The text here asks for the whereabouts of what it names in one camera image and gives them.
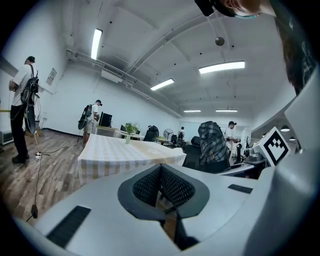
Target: potted plant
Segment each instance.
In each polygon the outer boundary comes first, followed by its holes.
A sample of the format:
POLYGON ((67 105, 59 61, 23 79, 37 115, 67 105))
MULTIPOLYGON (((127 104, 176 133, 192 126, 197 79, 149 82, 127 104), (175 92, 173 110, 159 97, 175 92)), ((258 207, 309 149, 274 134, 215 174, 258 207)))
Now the potted plant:
POLYGON ((128 135, 125 138, 125 144, 129 144, 131 135, 139 130, 139 126, 137 124, 132 124, 130 122, 126 122, 125 123, 125 130, 128 133, 128 135))

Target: checkered tablecloth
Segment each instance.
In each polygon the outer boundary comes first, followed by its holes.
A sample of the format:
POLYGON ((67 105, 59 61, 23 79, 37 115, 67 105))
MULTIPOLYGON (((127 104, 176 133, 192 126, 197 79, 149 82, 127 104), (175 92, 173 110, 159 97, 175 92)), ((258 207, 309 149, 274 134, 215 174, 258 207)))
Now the checkered tablecloth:
POLYGON ((182 166, 186 154, 181 148, 168 148, 148 141, 126 140, 91 134, 78 157, 77 169, 80 184, 112 174, 127 172, 151 164, 182 166))

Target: computer monitor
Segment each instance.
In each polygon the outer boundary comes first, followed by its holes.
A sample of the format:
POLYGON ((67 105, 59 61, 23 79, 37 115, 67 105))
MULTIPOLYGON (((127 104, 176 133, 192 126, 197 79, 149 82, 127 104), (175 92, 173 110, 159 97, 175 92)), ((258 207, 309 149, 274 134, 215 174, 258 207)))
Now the computer monitor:
POLYGON ((100 117, 100 121, 99 121, 99 126, 110 127, 111 126, 111 119, 112 119, 112 115, 102 112, 101 117, 100 117))

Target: plaid jacket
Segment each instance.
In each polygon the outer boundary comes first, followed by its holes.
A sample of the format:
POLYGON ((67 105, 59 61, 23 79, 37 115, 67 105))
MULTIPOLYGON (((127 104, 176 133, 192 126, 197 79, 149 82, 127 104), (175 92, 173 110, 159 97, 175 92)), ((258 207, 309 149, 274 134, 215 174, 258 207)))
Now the plaid jacket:
POLYGON ((198 133, 201 138, 200 165, 227 159, 226 141, 216 122, 208 121, 200 124, 198 133))

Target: black pants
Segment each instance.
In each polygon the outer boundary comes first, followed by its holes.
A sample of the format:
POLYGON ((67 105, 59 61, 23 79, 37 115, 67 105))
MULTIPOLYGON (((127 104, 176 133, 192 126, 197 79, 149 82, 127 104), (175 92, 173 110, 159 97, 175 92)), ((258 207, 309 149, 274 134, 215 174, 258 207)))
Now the black pants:
POLYGON ((27 105, 11 106, 10 119, 11 131, 14 140, 14 145, 18 151, 18 158, 25 159, 28 154, 25 133, 22 128, 24 122, 24 112, 27 105))

